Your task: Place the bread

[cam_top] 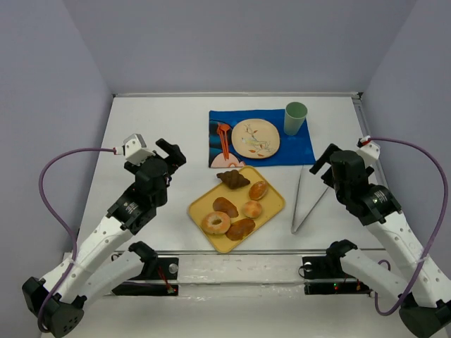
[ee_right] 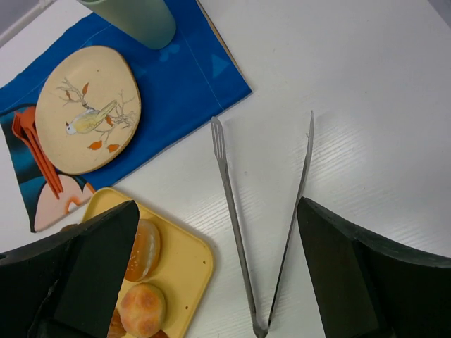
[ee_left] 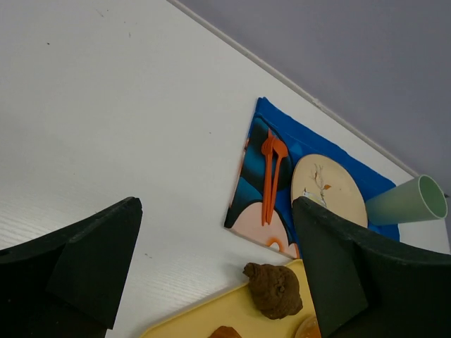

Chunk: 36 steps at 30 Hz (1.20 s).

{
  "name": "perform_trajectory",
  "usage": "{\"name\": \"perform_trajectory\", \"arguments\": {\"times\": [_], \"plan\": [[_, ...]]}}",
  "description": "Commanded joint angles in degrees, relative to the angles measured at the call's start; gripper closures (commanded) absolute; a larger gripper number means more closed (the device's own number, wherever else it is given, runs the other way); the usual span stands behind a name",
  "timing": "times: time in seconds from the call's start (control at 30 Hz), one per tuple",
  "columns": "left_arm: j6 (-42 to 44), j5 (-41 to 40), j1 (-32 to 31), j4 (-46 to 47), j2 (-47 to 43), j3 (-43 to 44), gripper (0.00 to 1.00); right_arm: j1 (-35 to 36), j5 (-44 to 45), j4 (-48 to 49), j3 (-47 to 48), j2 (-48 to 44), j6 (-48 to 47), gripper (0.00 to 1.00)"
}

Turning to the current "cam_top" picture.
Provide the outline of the dark chocolate croissant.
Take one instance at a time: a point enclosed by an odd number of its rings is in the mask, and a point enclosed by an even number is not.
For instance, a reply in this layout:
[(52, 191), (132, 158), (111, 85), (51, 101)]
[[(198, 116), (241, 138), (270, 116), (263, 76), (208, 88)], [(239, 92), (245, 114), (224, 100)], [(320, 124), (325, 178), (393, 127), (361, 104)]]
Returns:
[(238, 170), (218, 173), (216, 177), (231, 190), (246, 187), (250, 184), (250, 181), (244, 175), (240, 174)]

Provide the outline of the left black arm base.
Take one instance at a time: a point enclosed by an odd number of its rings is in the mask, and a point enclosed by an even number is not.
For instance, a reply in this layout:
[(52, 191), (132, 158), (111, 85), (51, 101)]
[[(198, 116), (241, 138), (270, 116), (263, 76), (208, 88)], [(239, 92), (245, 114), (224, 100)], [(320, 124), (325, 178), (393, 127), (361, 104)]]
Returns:
[(139, 258), (139, 274), (111, 290), (116, 296), (177, 296), (179, 258), (159, 256), (144, 242), (135, 242), (128, 252)]

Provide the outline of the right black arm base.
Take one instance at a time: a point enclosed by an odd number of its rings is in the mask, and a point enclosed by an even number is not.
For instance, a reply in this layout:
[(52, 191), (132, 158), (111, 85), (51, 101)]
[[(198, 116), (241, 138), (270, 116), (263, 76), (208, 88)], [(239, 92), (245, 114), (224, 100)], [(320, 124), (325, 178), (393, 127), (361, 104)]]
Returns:
[(323, 256), (306, 256), (298, 269), (304, 280), (304, 293), (313, 295), (364, 294), (371, 289), (363, 282), (342, 270), (340, 259), (348, 251), (357, 249), (351, 241), (344, 239), (333, 242)]

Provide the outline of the metal tongs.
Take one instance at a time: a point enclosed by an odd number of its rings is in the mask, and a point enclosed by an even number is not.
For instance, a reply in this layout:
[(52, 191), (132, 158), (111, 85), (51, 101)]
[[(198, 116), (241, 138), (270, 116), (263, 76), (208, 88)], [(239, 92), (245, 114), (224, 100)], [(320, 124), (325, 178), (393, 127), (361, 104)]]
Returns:
[(303, 165), (299, 174), (295, 206), (292, 214), (292, 234), (299, 232), (310, 213), (329, 189), (320, 178), (310, 172), (310, 169), (310, 165)]

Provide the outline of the glazed oval bread roll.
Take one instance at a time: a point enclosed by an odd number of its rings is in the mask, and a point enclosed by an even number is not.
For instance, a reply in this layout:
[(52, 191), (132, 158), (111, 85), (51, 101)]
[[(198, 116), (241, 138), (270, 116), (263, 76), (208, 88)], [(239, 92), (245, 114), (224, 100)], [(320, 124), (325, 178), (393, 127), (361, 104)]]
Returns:
[(249, 198), (253, 201), (258, 201), (266, 196), (268, 192), (268, 183), (264, 180), (255, 182), (249, 189)]

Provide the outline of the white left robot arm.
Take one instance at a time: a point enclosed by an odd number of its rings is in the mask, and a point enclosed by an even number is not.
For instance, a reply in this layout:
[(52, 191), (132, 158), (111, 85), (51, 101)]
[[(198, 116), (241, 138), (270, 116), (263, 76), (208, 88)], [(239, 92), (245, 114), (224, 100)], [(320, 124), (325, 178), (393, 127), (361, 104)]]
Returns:
[(41, 199), (69, 234), (73, 250), (52, 271), (41, 278), (30, 277), (22, 285), (27, 308), (36, 316), (40, 332), (66, 336), (80, 323), (87, 307), (143, 270), (156, 266), (157, 253), (141, 241), (107, 262), (118, 247), (156, 216), (157, 208), (166, 204), (172, 176), (186, 163), (178, 145), (165, 139), (157, 140), (156, 145), (166, 152), (165, 158), (149, 150), (140, 134), (132, 134), (122, 146), (110, 149), (110, 153), (124, 156), (124, 168), (133, 174), (134, 181), (81, 244), (44, 193), (44, 176), (50, 166), (45, 165), (41, 171)]

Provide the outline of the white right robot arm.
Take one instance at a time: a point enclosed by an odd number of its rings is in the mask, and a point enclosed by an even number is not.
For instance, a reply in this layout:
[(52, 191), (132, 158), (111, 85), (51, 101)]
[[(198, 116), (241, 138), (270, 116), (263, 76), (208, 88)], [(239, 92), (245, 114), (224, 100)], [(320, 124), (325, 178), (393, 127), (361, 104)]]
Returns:
[(380, 156), (376, 140), (365, 137), (357, 150), (330, 144), (312, 166), (317, 174), (330, 167), (321, 179), (335, 191), (336, 199), (382, 244), (400, 276), (372, 261), (349, 240), (332, 243), (319, 266), (329, 273), (346, 274), (397, 301), (404, 326), (415, 337), (432, 337), (450, 324), (450, 278), (429, 255), (430, 244), (416, 238), (392, 192), (369, 182), (372, 165)]

